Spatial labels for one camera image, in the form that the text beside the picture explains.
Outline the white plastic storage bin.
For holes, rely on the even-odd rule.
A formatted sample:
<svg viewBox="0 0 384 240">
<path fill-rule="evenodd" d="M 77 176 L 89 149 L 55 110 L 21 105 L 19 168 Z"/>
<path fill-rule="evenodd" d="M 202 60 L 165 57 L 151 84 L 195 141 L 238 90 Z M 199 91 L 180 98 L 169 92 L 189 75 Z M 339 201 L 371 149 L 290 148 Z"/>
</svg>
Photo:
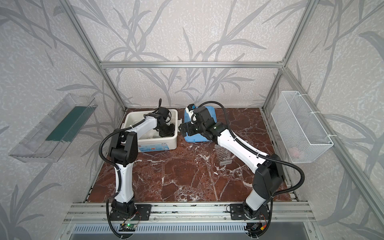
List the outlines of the white plastic storage bin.
<svg viewBox="0 0 384 240">
<path fill-rule="evenodd" d="M 181 120 L 179 120 L 179 114 L 176 109 L 169 109 L 171 113 L 170 122 L 167 125 L 174 124 L 173 136 L 171 137 L 160 137 L 160 132 L 152 129 L 148 132 L 139 130 L 138 136 L 138 149 L 139 152 L 155 152 L 155 151 L 167 151 L 174 150 L 177 148 L 177 136 L 178 129 Z M 140 122 L 145 114 L 149 114 L 151 111 L 136 111 L 128 113 L 123 122 L 122 129 L 133 126 L 134 124 Z"/>
</svg>

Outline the clear acrylic test tube rack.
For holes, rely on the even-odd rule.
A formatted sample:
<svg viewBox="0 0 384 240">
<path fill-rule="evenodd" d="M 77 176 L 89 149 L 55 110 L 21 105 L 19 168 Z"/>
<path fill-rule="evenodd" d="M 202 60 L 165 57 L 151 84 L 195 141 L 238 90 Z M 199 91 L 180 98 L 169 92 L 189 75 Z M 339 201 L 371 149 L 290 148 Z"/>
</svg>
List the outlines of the clear acrylic test tube rack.
<svg viewBox="0 0 384 240">
<path fill-rule="evenodd" d="M 232 153 L 226 148 L 215 145 L 215 153 L 220 166 L 229 165 L 233 162 L 231 157 Z"/>
</svg>

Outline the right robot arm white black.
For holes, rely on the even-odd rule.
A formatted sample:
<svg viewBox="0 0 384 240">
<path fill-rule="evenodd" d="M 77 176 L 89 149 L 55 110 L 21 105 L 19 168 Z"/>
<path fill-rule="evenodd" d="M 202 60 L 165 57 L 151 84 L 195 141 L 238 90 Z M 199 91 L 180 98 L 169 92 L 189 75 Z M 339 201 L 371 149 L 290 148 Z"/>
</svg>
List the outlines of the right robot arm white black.
<svg viewBox="0 0 384 240">
<path fill-rule="evenodd" d="M 301 187 L 305 182 L 305 173 L 297 165 L 282 161 L 276 154 L 268 155 L 236 135 L 231 128 L 226 108 L 219 102 L 213 103 L 222 109 L 225 116 L 224 123 L 214 120 L 206 108 L 209 102 L 202 103 L 198 107 L 190 104 L 185 108 L 190 121 L 180 124 L 179 130 L 183 136 L 200 134 L 227 149 L 254 173 L 253 189 L 243 202 L 243 209 L 246 218 L 256 219 L 263 210 L 272 211 L 267 205 L 272 205 L 275 196 Z M 300 180 L 286 190 L 279 190 L 284 181 L 283 166 L 295 169 L 300 174 Z"/>
</svg>

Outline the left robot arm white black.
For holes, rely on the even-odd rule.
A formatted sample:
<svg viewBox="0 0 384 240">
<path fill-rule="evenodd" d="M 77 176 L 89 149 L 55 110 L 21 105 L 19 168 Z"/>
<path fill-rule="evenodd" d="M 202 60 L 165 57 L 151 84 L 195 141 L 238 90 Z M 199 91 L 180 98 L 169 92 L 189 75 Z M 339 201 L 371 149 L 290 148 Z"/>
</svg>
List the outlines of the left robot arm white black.
<svg viewBox="0 0 384 240">
<path fill-rule="evenodd" d="M 175 135 L 175 125 L 171 124 L 172 114 L 169 109 L 158 107 L 127 128 L 116 129 L 107 135 L 99 146 L 99 155 L 103 161 L 112 165 L 116 173 L 116 193 L 113 196 L 112 209 L 115 213 L 131 217 L 136 213 L 132 184 L 133 166 L 138 157 L 138 139 L 151 130 L 161 138 Z"/>
</svg>

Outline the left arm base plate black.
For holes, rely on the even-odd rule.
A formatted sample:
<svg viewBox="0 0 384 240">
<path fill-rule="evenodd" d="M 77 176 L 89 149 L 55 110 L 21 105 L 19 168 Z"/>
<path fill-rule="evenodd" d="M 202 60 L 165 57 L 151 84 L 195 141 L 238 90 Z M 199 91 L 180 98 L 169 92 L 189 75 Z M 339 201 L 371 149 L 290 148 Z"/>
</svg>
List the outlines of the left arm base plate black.
<svg viewBox="0 0 384 240">
<path fill-rule="evenodd" d="M 148 221 L 151 214 L 150 204 L 131 204 L 112 207 L 110 213 L 111 221 Z"/>
</svg>

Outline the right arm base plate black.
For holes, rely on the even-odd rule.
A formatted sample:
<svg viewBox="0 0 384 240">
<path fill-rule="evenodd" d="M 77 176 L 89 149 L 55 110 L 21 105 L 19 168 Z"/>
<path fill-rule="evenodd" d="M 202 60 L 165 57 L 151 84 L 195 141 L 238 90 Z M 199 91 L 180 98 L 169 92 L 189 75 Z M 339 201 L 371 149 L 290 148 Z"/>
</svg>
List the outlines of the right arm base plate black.
<svg viewBox="0 0 384 240">
<path fill-rule="evenodd" d="M 231 220 L 248 220 L 245 215 L 243 204 L 229 204 L 227 212 L 231 215 Z"/>
</svg>

